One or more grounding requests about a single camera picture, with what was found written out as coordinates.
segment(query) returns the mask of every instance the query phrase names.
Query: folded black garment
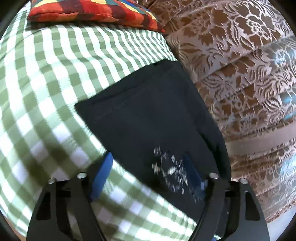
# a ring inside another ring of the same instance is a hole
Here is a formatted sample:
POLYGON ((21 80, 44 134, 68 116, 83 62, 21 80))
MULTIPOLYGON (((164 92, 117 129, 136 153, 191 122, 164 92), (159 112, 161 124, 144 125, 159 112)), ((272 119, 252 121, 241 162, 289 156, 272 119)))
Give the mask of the folded black garment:
POLYGON ((231 179, 221 132, 179 62, 143 67, 76 110, 115 160, 195 221, 204 202, 187 187, 182 156, 202 179, 231 179))

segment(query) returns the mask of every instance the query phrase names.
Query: gingham bedsheet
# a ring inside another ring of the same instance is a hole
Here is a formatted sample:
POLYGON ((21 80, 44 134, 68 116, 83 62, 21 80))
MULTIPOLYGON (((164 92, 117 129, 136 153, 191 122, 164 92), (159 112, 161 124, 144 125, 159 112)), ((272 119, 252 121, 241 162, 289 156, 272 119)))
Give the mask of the gingham bedsheet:
MULTIPOLYGON (((0 210, 23 235, 47 180, 69 179, 105 153, 74 104, 145 65, 176 60, 160 33, 31 24, 29 10, 0 40, 0 210)), ((188 240, 196 225, 116 161, 92 207, 108 239, 188 240)))

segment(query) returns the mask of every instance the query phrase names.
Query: brown patterned fabric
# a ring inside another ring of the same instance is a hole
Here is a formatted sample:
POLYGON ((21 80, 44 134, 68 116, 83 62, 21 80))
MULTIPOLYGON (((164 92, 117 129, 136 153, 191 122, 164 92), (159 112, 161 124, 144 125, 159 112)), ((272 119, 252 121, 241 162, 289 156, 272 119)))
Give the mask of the brown patterned fabric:
MULTIPOLYGON (((267 0, 139 0, 156 15, 227 142, 296 121, 296 37, 267 0)), ((296 202, 296 138, 231 157, 267 222, 296 202)))

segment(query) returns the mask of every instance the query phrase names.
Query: silver screw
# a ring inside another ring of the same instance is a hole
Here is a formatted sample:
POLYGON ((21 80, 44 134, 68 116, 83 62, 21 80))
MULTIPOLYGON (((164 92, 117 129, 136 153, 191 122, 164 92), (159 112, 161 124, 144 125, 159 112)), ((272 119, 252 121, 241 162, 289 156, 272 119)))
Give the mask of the silver screw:
POLYGON ((249 181, 247 179, 245 179, 245 178, 241 178, 239 181, 242 184, 248 184, 249 183, 249 181))
POLYGON ((55 183, 57 180, 54 178, 54 177, 51 177, 49 180, 48 180, 48 184, 53 184, 55 183))
POLYGON ((209 177, 212 178, 212 179, 218 179, 219 175, 217 173, 210 172, 209 177))
POLYGON ((78 173, 77 174, 77 178, 78 179, 83 179, 83 178, 85 178, 86 177, 86 173, 85 172, 81 172, 81 173, 78 173))

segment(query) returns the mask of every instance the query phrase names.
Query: metal bolt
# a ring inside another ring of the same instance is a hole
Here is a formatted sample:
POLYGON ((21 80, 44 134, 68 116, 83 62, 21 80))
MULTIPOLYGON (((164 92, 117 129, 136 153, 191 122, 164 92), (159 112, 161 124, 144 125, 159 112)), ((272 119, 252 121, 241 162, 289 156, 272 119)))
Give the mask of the metal bolt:
POLYGON ((218 179, 219 175, 217 173, 210 172, 209 177, 212 178, 212 179, 218 179))
POLYGON ((249 181, 247 179, 245 179, 245 178, 241 178, 239 181, 242 184, 248 184, 249 183, 249 181))
POLYGON ((51 177, 49 180, 48 180, 48 184, 53 184, 55 183, 57 180, 54 178, 54 177, 51 177))
POLYGON ((81 172, 81 173, 78 173, 77 174, 77 178, 78 179, 83 179, 83 178, 85 178, 86 177, 86 173, 85 172, 81 172))

